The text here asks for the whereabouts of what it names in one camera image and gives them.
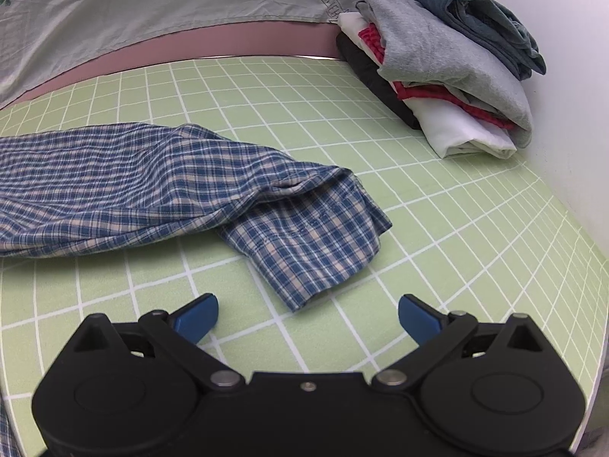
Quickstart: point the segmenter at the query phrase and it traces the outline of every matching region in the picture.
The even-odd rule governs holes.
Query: white wall
[[[547,74],[523,82],[532,168],[609,256],[609,0],[497,0],[538,42]]]

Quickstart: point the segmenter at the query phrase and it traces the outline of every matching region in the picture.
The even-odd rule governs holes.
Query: pink table edge
[[[202,27],[147,39],[93,58],[23,93],[7,106],[100,75],[210,56],[321,56],[338,58],[336,24],[257,21]]]

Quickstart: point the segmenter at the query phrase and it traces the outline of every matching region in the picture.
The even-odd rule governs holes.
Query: light gray fabric
[[[379,75],[388,81],[443,84],[495,107],[520,128],[517,147],[531,140],[533,120],[520,81],[490,51],[446,26],[414,0],[366,0],[386,40]]]
[[[139,41],[231,22],[334,22],[355,1],[4,0],[0,108],[81,63]]]
[[[373,23],[377,28],[379,27],[378,22],[376,21],[375,14],[370,9],[370,5],[368,5],[367,2],[365,2],[365,1],[357,2],[355,7],[361,13],[363,18],[365,18],[368,22]],[[383,36],[381,36],[381,46],[383,48],[387,47],[387,43],[385,42],[385,38],[383,38]],[[476,108],[484,109],[491,113],[501,115],[500,112],[496,108],[493,108],[488,103],[485,103],[484,101],[479,100],[478,98],[472,96],[471,94],[467,94],[465,91],[461,91],[458,88],[453,88],[452,86],[449,86],[447,84],[443,84],[443,83],[439,83],[439,84],[444,85],[447,88],[449,93],[451,93],[456,98],[460,99],[462,102],[467,103],[468,105],[471,105],[471,106],[476,106]],[[409,86],[424,86],[424,85],[425,85],[424,83],[412,83],[412,82],[409,83]]]

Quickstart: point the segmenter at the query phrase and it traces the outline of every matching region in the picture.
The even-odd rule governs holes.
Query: fabric
[[[412,109],[429,145],[441,158],[486,152],[506,160],[516,152],[516,146],[503,129],[487,121],[476,120],[450,102],[410,98],[404,103]]]
[[[21,457],[17,440],[14,437],[8,420],[8,414],[4,401],[0,401],[0,456]]]
[[[496,108],[517,127],[517,147],[531,141],[533,120],[520,81],[490,51],[446,26],[414,0],[366,0],[387,47],[379,75],[388,81],[450,85]]]
[[[385,50],[381,46],[380,34],[376,26],[374,24],[369,24],[366,29],[360,31],[359,37],[362,39],[363,43],[368,46],[368,48],[370,48],[370,50],[374,53],[378,62],[382,64],[385,58]],[[401,82],[395,81],[394,87],[398,98],[401,100],[406,100],[409,98],[442,99],[449,101],[454,105],[457,105],[464,111],[468,112],[474,118],[487,121],[499,128],[511,129],[516,127],[516,125],[512,121],[507,120],[506,118],[497,117],[497,115],[493,115],[489,111],[483,110],[481,108],[476,108],[476,106],[468,105],[467,103],[462,102],[458,97],[453,96],[453,94],[449,93],[449,91],[444,86],[427,84],[423,86],[410,86],[408,88],[405,88]]]
[[[219,227],[292,310],[364,268],[391,222],[347,169],[198,125],[0,138],[0,256],[70,256]]]
[[[355,44],[371,56],[370,60],[377,65],[383,63],[385,50],[380,45],[379,33],[374,24],[368,26],[361,15],[352,12],[339,16],[339,26],[349,33],[349,36],[353,36],[351,39],[354,39]],[[375,33],[373,37],[367,36],[372,33]],[[366,37],[371,38],[370,47],[367,47]],[[497,158],[507,159],[516,152],[514,143],[500,128],[503,123],[500,119],[489,112],[459,102],[442,86],[405,88],[398,81],[393,82],[391,86],[406,105],[412,106],[412,111],[418,118],[427,141],[439,157],[485,152]],[[492,120],[498,121],[500,126],[494,122],[474,118],[467,113],[466,108],[476,111],[481,117],[489,115]],[[508,120],[504,122],[507,127],[514,127],[514,124]]]
[[[410,108],[398,99],[394,89],[389,83],[377,74],[379,66],[374,63],[366,53],[351,41],[345,33],[336,36],[336,47],[343,59],[349,64],[358,79],[378,98],[385,106],[393,111],[410,128],[421,130],[421,126],[412,114]]]
[[[416,0],[447,26],[489,50],[520,80],[546,63],[531,33],[510,10],[494,0]]]
[[[361,1],[357,2],[355,4],[355,7],[357,8],[358,12],[361,13],[362,17],[368,21],[367,29],[374,29],[375,31],[377,31],[375,36],[375,46],[377,46],[379,49],[381,48],[383,50],[383,56],[385,56],[385,47],[387,46],[387,43],[385,42],[385,39],[381,36],[381,33],[378,32],[378,24],[376,22],[376,17],[374,12],[370,8],[370,5],[368,5],[365,1]]]
[[[335,22],[354,1],[4,0],[0,108],[79,64],[139,41],[230,22]]]
[[[340,29],[343,33],[349,36],[352,42],[354,42],[360,49],[362,49],[368,57],[375,62],[377,65],[380,65],[380,62],[376,59],[374,53],[368,48],[366,44],[363,43],[362,39],[359,37],[359,32],[366,29],[368,27],[368,22],[363,16],[360,15],[359,12],[344,12],[339,15],[337,21]],[[413,87],[416,85],[426,85],[425,83],[411,83],[409,87]],[[483,109],[485,111],[491,112],[495,115],[501,115],[496,108],[493,108],[488,103],[484,103],[477,99],[476,97],[471,96],[470,94],[465,93],[465,91],[461,91],[457,88],[453,88],[449,85],[443,85],[447,91],[464,102],[467,105],[475,106],[476,108]]]

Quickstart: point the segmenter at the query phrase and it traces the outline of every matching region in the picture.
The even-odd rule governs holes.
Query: blue gripper pad
[[[403,296],[398,304],[400,325],[419,345],[423,345],[442,329],[440,321]]]
[[[218,321],[218,299],[209,296],[191,307],[176,311],[174,330],[189,342],[198,343]]]

